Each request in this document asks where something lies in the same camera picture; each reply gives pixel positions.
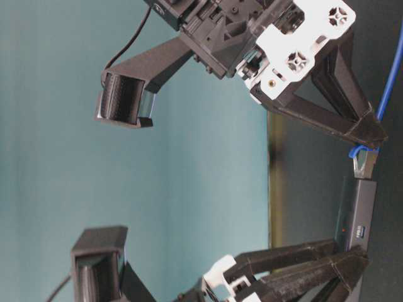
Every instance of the black 3d-printed bracket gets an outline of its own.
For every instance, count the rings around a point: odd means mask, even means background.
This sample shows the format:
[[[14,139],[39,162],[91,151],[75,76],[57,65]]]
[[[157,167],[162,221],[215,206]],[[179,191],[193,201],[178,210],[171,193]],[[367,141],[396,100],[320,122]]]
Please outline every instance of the black 3d-printed bracket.
[[[308,76],[290,84],[277,99],[267,97],[261,83],[251,89],[251,94],[269,111],[296,118],[343,140],[377,148],[387,134],[353,74],[352,50],[350,30],[342,38],[330,41],[317,54],[318,63]],[[296,95],[309,76],[336,113]]]

